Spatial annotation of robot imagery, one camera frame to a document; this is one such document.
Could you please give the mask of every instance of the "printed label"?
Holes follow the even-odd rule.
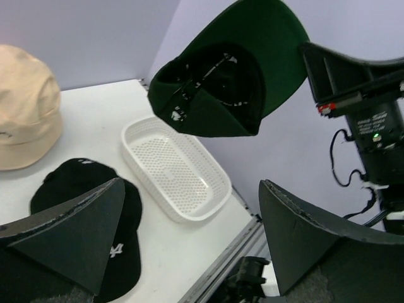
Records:
[[[371,118],[360,120],[357,122],[359,134],[372,134],[382,131],[386,128],[387,112],[380,112]]]

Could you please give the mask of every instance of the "white wall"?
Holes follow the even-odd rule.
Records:
[[[45,61],[63,89],[144,77],[179,0],[0,0],[0,44]]]
[[[148,79],[177,56],[232,0],[182,0]],[[404,56],[400,0],[286,0],[315,43],[364,59]],[[319,117],[308,83],[271,116],[253,138],[202,138],[229,173],[235,187],[258,210],[258,183],[271,179],[311,203],[338,215],[361,210],[368,191],[356,179],[348,189],[332,178],[328,149],[344,118]],[[353,143],[337,144],[336,171],[347,180],[362,167]]]

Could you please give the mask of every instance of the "basket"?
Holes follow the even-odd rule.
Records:
[[[122,130],[129,167],[176,222],[202,221],[228,200],[228,175],[194,136],[180,134],[157,117]]]

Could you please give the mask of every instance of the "tabletop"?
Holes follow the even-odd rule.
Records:
[[[199,223],[175,223],[159,208],[121,156],[123,127],[153,115],[137,80],[64,91],[61,113],[64,132],[44,158],[25,169],[0,172],[0,224],[27,217],[30,199],[45,176],[66,160],[83,157],[111,166],[138,187],[143,203],[141,278],[114,302],[178,302],[251,215],[234,194],[216,215]]]

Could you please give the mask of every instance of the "baseball cap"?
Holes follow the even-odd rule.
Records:
[[[238,0],[153,77],[156,116],[180,133],[254,136],[307,74],[298,46],[309,40],[279,0]]]
[[[45,63],[0,44],[0,170],[41,159],[62,133],[60,89]]]
[[[45,178],[30,203],[31,214],[71,200],[117,177],[115,170],[87,158],[73,158]],[[125,198],[99,296],[104,303],[123,296],[141,274],[140,249],[136,233],[142,204],[136,186],[124,180]]]

